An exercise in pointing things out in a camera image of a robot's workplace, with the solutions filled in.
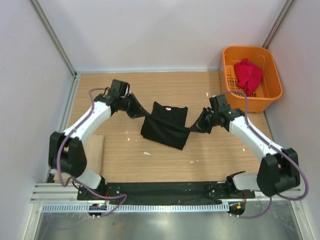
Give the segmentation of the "black t shirt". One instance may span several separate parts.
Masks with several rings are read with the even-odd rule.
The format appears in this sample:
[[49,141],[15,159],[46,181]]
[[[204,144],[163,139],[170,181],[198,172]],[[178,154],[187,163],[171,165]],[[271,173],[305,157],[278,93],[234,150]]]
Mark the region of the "black t shirt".
[[144,119],[140,134],[143,138],[182,150],[190,129],[186,127],[188,107],[175,107],[153,103],[151,114]]

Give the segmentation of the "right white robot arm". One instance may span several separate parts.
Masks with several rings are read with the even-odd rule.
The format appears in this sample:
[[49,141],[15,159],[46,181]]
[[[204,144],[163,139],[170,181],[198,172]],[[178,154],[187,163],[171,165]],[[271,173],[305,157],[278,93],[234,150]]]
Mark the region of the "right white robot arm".
[[295,150],[285,149],[266,137],[249,120],[247,111],[231,108],[224,93],[209,101],[210,106],[203,108],[190,130],[209,134],[214,127],[222,127],[242,140],[260,162],[258,172],[242,171],[227,177],[225,192],[229,197],[237,198],[244,190],[260,191],[272,197],[300,185]]

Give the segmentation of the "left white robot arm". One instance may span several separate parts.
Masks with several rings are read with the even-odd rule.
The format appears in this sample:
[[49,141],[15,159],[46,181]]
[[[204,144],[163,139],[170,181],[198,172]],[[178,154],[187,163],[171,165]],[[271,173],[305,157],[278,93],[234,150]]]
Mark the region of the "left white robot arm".
[[90,100],[90,108],[72,126],[50,135],[48,164],[57,170],[59,178],[63,173],[68,174],[88,188],[93,199],[101,200],[106,195],[106,182],[89,167],[85,143],[103,122],[118,111],[126,112],[131,119],[145,117],[149,113],[131,92],[130,84],[117,79]]

